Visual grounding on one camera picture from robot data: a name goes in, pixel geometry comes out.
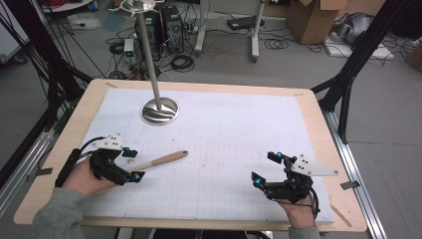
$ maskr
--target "grid paper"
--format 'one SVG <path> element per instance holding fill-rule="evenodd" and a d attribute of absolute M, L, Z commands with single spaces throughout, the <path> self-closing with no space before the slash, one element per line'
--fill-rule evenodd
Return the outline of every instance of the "grid paper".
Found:
<path fill-rule="evenodd" d="M 120 133 L 138 151 L 118 157 L 124 169 L 188 150 L 179 160 L 151 167 L 139 183 L 127 183 L 84 204 L 84 215 L 161 219 L 288 221 L 278 203 L 252 185 L 251 171 L 267 181 L 286 179 L 268 151 L 289 156 L 314 153 L 294 97 L 161 91 L 178 102 L 178 118 L 152 126 L 139 115 L 149 90 L 110 89 L 84 139 Z M 313 177 L 321 213 L 333 214 L 321 178 Z"/>

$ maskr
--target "hand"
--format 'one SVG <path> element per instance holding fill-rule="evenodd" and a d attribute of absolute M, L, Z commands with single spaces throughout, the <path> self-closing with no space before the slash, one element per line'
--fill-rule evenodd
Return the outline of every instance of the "hand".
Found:
<path fill-rule="evenodd" d="M 91 170 L 90 159 L 87 158 L 74 167 L 62 187 L 78 191 L 85 196 L 92 196 L 115 186 L 117 184 L 107 179 L 98 180 Z"/>
<path fill-rule="evenodd" d="M 277 201 L 286 211 L 294 228 L 305 229 L 315 227 L 311 198 L 307 196 L 293 204 L 289 200 Z"/>

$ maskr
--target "cardboard box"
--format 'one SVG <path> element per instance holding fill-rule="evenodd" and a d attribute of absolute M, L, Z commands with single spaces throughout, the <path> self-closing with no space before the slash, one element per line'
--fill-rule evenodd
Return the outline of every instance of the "cardboard box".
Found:
<path fill-rule="evenodd" d="M 384 3 L 385 0 L 348 0 L 347 9 L 340 10 L 338 15 L 341 17 L 345 13 L 361 12 L 376 16 Z"/>
<path fill-rule="evenodd" d="M 119 7 L 123 0 L 114 0 L 114 7 Z"/>
<path fill-rule="evenodd" d="M 404 62 L 422 72 L 422 37 L 419 38 L 419 41 L 421 43 L 407 56 Z"/>
<path fill-rule="evenodd" d="M 286 25 L 301 44 L 322 44 L 347 0 L 292 0 Z"/>
<path fill-rule="evenodd" d="M 288 6 L 270 4 L 270 0 L 265 1 L 263 16 L 267 17 L 286 17 Z"/>

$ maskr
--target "metal pole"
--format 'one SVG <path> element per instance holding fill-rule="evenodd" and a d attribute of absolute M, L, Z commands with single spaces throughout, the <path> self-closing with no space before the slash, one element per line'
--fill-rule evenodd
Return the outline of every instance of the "metal pole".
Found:
<path fill-rule="evenodd" d="M 207 28 L 204 22 L 204 2 L 204 0 L 201 0 L 199 3 L 199 28 L 195 46 L 196 57 L 199 57 L 199 53 L 202 52 L 202 46 L 204 45 L 205 39 L 205 29 Z"/>
<path fill-rule="evenodd" d="M 146 65 L 148 67 L 149 78 L 154 92 L 155 103 L 157 110 L 161 112 L 161 97 L 159 96 L 157 77 L 155 75 L 154 62 L 152 61 L 151 49 L 149 48 L 148 33 L 146 32 L 145 18 L 143 13 L 137 14 L 137 22 L 139 24 L 140 37 L 142 39 L 143 53 L 146 58 Z"/>
<path fill-rule="evenodd" d="M 258 32 L 260 31 L 261 18 L 263 16 L 264 5 L 265 5 L 265 0 L 261 0 L 260 7 L 258 9 L 257 21 L 255 23 L 255 28 L 254 28 L 254 37 L 258 37 Z"/>

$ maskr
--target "metal rail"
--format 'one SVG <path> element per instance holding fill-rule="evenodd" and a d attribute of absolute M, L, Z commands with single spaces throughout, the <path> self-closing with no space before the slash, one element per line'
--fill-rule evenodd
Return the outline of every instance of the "metal rail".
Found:
<path fill-rule="evenodd" d="M 58 112 L 58 119 L 64 115 L 62 110 Z M 16 169 L 7 179 L 6 183 L 0 189 L 0 218 L 6 212 L 12 200 L 21 189 L 22 185 L 27 181 L 28 176 L 37 166 L 39 160 L 42 159 L 44 153 L 48 150 L 49 145 L 52 143 L 55 135 L 55 126 L 60 124 L 56 122 L 50 130 L 42 131 L 34 140 L 31 147 L 18 164 Z"/>
<path fill-rule="evenodd" d="M 369 197 L 369 193 L 366 190 L 365 183 L 360 175 L 359 169 L 357 168 L 356 162 L 351 154 L 350 147 L 348 144 L 344 144 L 341 140 L 340 135 L 337 132 L 338 119 L 335 113 L 327 112 L 322 110 L 322 114 L 331 132 L 332 139 L 337 147 L 338 153 L 340 154 L 344 168 L 350 181 L 357 181 L 360 186 L 354 188 L 354 194 L 356 195 L 357 201 L 359 202 L 360 208 L 362 209 L 363 216 L 365 217 L 368 230 L 373 239 L 386 239 L 387 236 L 382 227 L 381 221 L 379 220 L 378 214 L 376 213 L 375 207 Z"/>

